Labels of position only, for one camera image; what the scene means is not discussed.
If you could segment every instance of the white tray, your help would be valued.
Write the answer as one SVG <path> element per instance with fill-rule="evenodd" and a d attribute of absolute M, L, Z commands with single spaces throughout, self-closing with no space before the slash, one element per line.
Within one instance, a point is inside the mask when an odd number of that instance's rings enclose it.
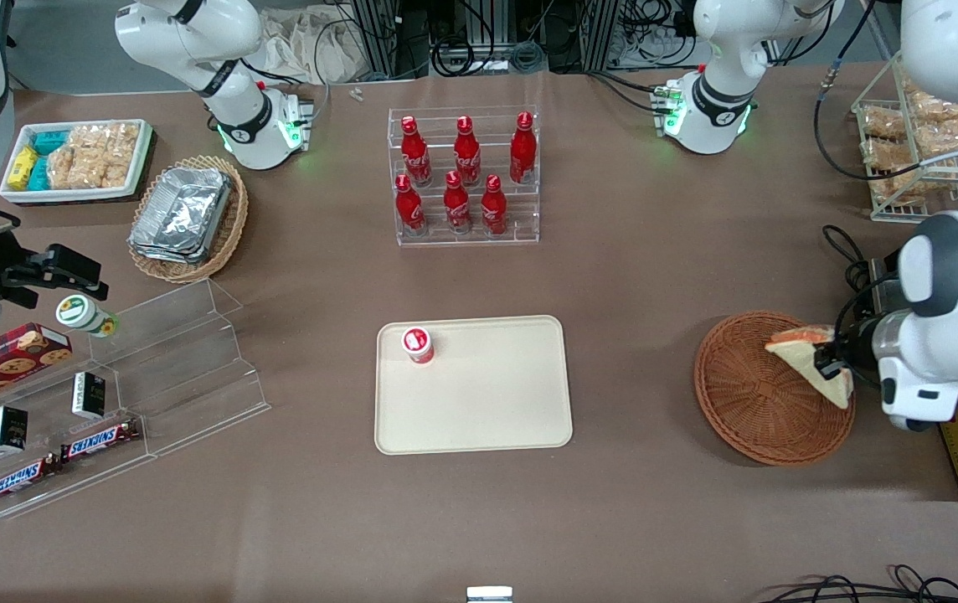
<path fill-rule="evenodd" d="M 410 326 L 430 332 L 428 365 L 401 347 Z M 375 446 L 383 454 L 552 449 L 572 438 L 555 317 L 390 323 L 377 348 Z"/>
<path fill-rule="evenodd" d="M 28 141 L 32 140 L 33 134 L 40 132 L 53 132 L 55 130 L 72 130 L 74 126 L 93 125 L 106 126 L 112 121 L 128 121 L 141 125 L 141 133 L 137 134 L 137 146 L 133 150 L 133 160 L 130 161 L 130 172 L 126 176 L 126 184 L 122 187 L 111 188 L 72 188 L 72 190 L 54 190 L 54 191 L 15 191 L 7 185 L 7 175 L 13 168 L 13 160 L 17 159 L 17 153 Z M 11 157 L 7 161 L 7 171 L 3 172 L 3 178 L 0 182 L 0 196 L 5 198 L 13 205 L 53 205 L 53 204 L 72 204 L 72 203 L 95 203 L 103 201 L 105 198 L 119 198 L 134 194 L 137 185 L 141 182 L 141 172 L 143 163 L 147 156 L 147 148 L 151 145 L 151 126 L 143 119 L 105 119 L 100 121 L 58 121 L 55 123 L 30 123 L 28 126 L 21 126 L 17 133 L 17 141 L 13 144 Z"/>

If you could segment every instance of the red cookie box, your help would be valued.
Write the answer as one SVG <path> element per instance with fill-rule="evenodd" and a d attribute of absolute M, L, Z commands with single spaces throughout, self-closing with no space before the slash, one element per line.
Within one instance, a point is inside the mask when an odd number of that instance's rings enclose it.
<path fill-rule="evenodd" d="M 60 332 L 28 323 L 0 336 L 0 389 L 73 356 Z"/>

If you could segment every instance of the coca-cola bottle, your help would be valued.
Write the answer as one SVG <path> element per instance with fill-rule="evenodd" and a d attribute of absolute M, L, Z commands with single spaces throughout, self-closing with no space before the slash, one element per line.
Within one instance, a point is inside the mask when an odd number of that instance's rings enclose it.
<path fill-rule="evenodd" d="M 509 145 L 509 177 L 517 184 L 535 183 L 535 154 L 539 144 L 535 140 L 535 116 L 523 111 L 517 115 L 517 133 L 512 135 Z"/>
<path fill-rule="evenodd" d="M 466 235 L 471 230 L 471 215 L 468 214 L 468 191 L 461 186 L 461 175 L 455 169 L 446 174 L 446 218 L 453 234 Z"/>
<path fill-rule="evenodd" d="M 507 205 L 505 193 L 502 193 L 502 180 L 494 174 L 487 176 L 487 191 L 482 195 L 482 225 L 487 236 L 505 234 Z"/>
<path fill-rule="evenodd" d="M 453 142 L 453 154 L 456 155 L 456 171 L 467 188 L 479 184 L 479 141 L 471 132 L 471 118 L 467 115 L 456 118 L 456 142 Z"/>
<path fill-rule="evenodd" d="M 409 171 L 413 184 L 425 187 L 430 184 L 430 153 L 426 141 L 415 125 L 415 118 L 407 115 L 401 118 L 401 131 L 405 133 L 401 141 L 401 154 L 405 157 L 405 169 Z"/>
<path fill-rule="evenodd" d="M 411 187 L 409 176 L 399 175 L 394 183 L 398 189 L 398 216 L 404 226 L 405 236 L 421 237 L 426 234 L 426 218 L 423 217 L 419 194 Z"/>

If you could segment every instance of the cookie box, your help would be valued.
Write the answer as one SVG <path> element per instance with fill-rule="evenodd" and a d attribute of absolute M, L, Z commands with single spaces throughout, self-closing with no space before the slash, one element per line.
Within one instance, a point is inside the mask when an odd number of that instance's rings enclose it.
<path fill-rule="evenodd" d="M 28 323 L 0 336 L 0 389 L 73 356 L 70 340 L 43 325 Z"/>
<path fill-rule="evenodd" d="M 126 184 L 110 188 L 61 188 L 47 191 L 18 191 L 7 184 L 7 174 L 13 169 L 13 162 L 17 161 L 21 149 L 30 144 L 36 134 L 40 132 L 55 132 L 72 130 L 74 126 L 107 126 L 112 121 L 127 121 L 141 127 L 137 135 L 136 148 L 130 169 L 126 175 Z M 147 156 L 147 149 L 151 146 L 152 127 L 143 119 L 105 119 L 100 121 L 59 121 L 55 123 L 30 123 L 21 126 L 17 133 L 17 140 L 13 143 L 11 157 L 7 161 L 7 171 L 3 172 L 0 182 L 0 196 L 13 205 L 72 205 L 80 203 L 99 203 L 105 199 L 127 198 L 134 194 L 141 182 L 143 164 Z"/>

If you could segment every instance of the teal package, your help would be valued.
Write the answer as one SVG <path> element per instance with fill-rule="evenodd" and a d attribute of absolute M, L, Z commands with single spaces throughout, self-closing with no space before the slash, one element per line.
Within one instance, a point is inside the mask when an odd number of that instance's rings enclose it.
<path fill-rule="evenodd" d="M 51 182 L 47 179 L 47 157 L 40 157 L 32 167 L 32 174 L 28 176 L 28 191 L 49 191 Z"/>
<path fill-rule="evenodd" d="M 32 150 L 36 154 L 50 154 L 66 144 L 66 137 L 69 137 L 70 133 L 66 130 L 55 130 L 54 132 L 40 132 L 35 135 L 32 140 Z"/>

